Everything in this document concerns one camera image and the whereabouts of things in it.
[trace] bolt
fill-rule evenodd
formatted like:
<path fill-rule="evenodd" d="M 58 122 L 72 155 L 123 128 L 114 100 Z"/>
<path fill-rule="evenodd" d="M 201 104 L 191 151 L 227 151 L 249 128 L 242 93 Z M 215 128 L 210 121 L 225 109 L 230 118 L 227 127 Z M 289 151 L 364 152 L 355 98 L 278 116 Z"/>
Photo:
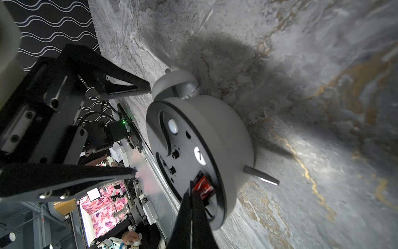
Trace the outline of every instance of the bolt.
<path fill-rule="evenodd" d="M 67 191 L 65 191 L 65 193 L 63 194 L 63 195 L 61 195 L 59 198 L 60 199 L 65 199 L 65 198 L 68 198 L 69 197 L 69 191 L 67 190 Z"/>
<path fill-rule="evenodd" d="M 53 193 L 52 190 L 47 191 L 47 192 L 45 192 L 44 194 L 41 194 L 41 195 L 39 196 L 39 198 L 40 198 L 40 199 L 45 199 L 45 198 L 51 196 L 52 193 Z"/>
<path fill-rule="evenodd" d="M 11 143 L 16 143 L 19 140 L 19 136 L 18 135 L 12 135 L 10 138 Z"/>
<path fill-rule="evenodd" d="M 33 114 L 32 114 L 31 112 L 27 112 L 27 113 L 25 114 L 25 117 L 26 117 L 27 119 L 31 119 L 31 118 L 33 117 Z"/>

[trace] pink butterfly wallpaper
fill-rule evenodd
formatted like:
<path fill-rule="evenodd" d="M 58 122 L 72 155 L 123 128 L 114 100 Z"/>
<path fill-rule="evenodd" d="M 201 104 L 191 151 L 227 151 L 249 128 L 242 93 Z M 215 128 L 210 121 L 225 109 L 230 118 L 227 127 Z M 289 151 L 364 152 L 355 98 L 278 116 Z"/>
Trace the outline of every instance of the pink butterfly wallpaper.
<path fill-rule="evenodd" d="M 125 193 L 126 188 L 123 183 L 118 183 L 122 186 L 122 190 Z M 112 215 L 113 212 L 120 211 L 127 203 L 126 196 L 118 199 L 116 202 L 113 202 L 111 199 L 113 189 L 114 187 L 109 184 L 107 186 L 106 192 L 104 192 L 103 189 L 99 190 L 102 195 L 102 197 L 100 197 L 99 199 L 90 202 L 88 196 L 85 196 L 79 200 L 82 208 L 91 217 L 93 228 L 96 233 L 96 238 L 107 233 L 109 230 L 114 228 L 118 222 L 122 221 L 125 218 L 125 215 L 120 215 L 117 218 L 114 218 Z"/>

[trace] butterfly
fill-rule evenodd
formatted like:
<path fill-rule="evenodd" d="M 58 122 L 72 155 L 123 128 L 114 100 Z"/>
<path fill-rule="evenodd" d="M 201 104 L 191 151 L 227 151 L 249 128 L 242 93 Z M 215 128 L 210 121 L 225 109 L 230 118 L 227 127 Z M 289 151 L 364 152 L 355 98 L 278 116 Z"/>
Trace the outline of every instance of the butterfly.
<path fill-rule="evenodd" d="M 97 237 L 98 234 L 100 233 L 101 229 L 102 229 L 102 227 L 97 227 L 97 228 L 96 228 L 96 237 Z"/>
<path fill-rule="evenodd" d="M 111 225 L 112 225 L 112 222 L 111 222 L 111 221 L 105 222 L 105 226 L 106 226 L 106 227 L 111 227 Z"/>

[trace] cable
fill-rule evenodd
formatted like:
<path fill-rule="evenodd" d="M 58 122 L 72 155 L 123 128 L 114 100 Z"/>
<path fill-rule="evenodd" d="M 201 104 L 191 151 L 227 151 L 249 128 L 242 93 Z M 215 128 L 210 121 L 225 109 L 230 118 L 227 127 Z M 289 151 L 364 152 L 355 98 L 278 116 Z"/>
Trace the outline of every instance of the cable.
<path fill-rule="evenodd" d="M 102 101 L 102 103 L 101 103 L 101 117 L 99 118 L 100 120 L 102 119 L 102 116 L 103 116 L 103 110 L 102 110 L 102 108 L 103 108 L 103 104 L 105 104 L 105 101 Z"/>
<path fill-rule="evenodd" d="M 87 113 L 86 115 L 84 115 L 84 116 L 82 117 L 82 119 L 81 119 L 80 122 L 77 124 L 77 126 L 82 125 L 83 121 L 86 120 L 86 118 L 88 118 L 89 116 L 94 115 L 94 114 L 101 114 L 101 112 L 90 112 L 90 113 Z M 115 120 L 113 117 L 109 116 L 108 114 L 103 113 L 102 115 L 104 115 L 104 116 L 110 118 L 113 122 L 116 122 L 116 120 Z"/>
<path fill-rule="evenodd" d="M 119 112 L 118 112 L 115 108 L 113 108 L 113 106 L 109 103 L 109 101 L 107 101 L 106 103 L 111 107 L 111 109 L 112 109 L 115 113 L 117 113 L 117 114 L 119 115 Z"/>

